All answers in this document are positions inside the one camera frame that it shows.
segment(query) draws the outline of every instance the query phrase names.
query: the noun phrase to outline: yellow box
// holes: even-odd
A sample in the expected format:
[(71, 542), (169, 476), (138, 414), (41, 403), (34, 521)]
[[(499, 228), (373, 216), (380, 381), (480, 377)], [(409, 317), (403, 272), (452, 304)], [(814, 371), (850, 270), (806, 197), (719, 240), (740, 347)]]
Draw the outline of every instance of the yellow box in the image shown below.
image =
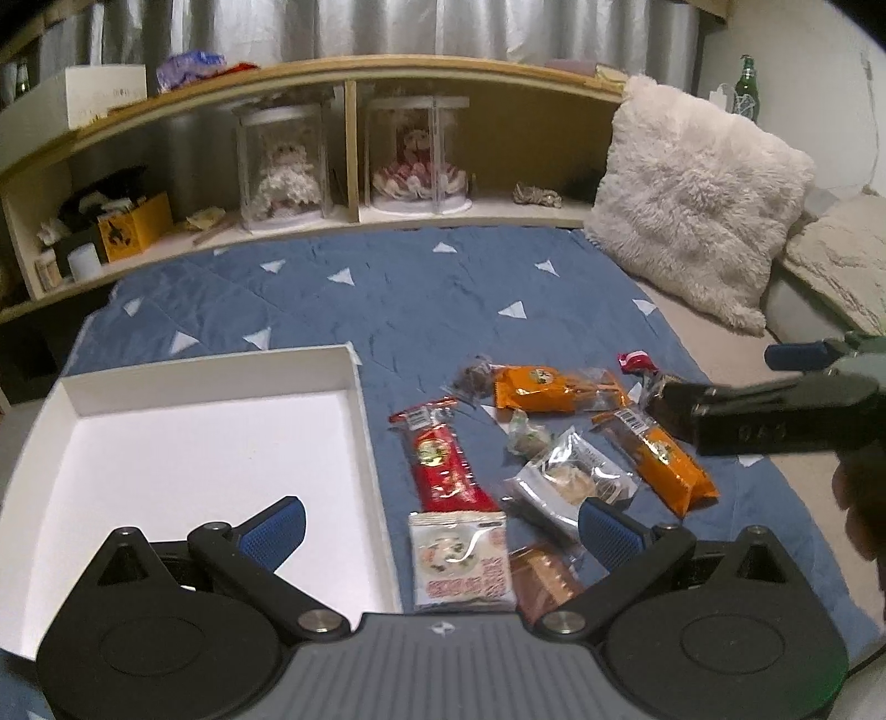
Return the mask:
[(98, 224), (108, 262), (143, 253), (161, 235), (172, 230), (172, 210), (165, 192), (125, 215)]

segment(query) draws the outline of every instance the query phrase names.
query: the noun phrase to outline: cushion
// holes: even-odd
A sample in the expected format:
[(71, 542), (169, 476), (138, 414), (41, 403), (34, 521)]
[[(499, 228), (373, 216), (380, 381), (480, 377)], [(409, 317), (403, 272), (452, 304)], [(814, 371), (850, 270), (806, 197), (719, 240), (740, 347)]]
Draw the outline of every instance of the cushion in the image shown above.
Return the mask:
[(627, 272), (761, 335), (760, 296), (813, 178), (808, 155), (747, 118), (637, 76), (585, 230)]
[(782, 262), (859, 329), (886, 333), (886, 200), (838, 202), (785, 246)]

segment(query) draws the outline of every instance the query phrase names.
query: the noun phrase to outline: white box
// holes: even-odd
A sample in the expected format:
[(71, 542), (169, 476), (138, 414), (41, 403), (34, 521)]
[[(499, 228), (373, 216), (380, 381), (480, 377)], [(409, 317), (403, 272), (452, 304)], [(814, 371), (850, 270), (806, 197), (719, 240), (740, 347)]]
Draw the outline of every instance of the white box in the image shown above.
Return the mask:
[(305, 541), (276, 571), (344, 614), (401, 612), (348, 346), (212, 356), (59, 380), (0, 513), (0, 647), (33, 659), (114, 528), (184, 539), (286, 495)]
[(68, 130), (148, 97), (144, 65), (68, 67), (0, 113), (0, 172)]

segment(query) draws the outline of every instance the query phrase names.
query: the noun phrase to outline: figurine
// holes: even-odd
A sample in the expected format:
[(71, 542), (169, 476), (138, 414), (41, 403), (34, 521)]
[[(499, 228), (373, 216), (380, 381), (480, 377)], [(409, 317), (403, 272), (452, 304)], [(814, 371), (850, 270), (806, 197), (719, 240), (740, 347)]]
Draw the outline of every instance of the figurine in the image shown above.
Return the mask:
[(250, 203), (253, 219), (298, 215), (304, 206), (322, 203), (314, 165), (307, 161), (304, 145), (275, 143), (266, 154), (264, 177)]
[(553, 190), (542, 190), (532, 185), (527, 187), (522, 183), (517, 183), (514, 187), (514, 202), (518, 205), (563, 206), (563, 198)]
[[(372, 175), (372, 186), (392, 200), (430, 200), (431, 134), (424, 128), (401, 127), (397, 131), (397, 160)], [(464, 170), (444, 162), (438, 182), (445, 196), (464, 193), (467, 175)]]

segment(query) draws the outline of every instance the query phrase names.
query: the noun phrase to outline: glass display case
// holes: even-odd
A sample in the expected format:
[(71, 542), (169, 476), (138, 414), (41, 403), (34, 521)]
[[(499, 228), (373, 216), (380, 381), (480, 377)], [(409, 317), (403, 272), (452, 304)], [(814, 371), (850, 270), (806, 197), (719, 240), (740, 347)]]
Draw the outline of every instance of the glass display case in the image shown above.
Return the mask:
[(323, 107), (271, 107), (237, 124), (240, 209), (249, 230), (301, 225), (331, 208)]
[(470, 207), (455, 156), (467, 98), (425, 95), (369, 103), (364, 136), (367, 204), (390, 213), (456, 213)]

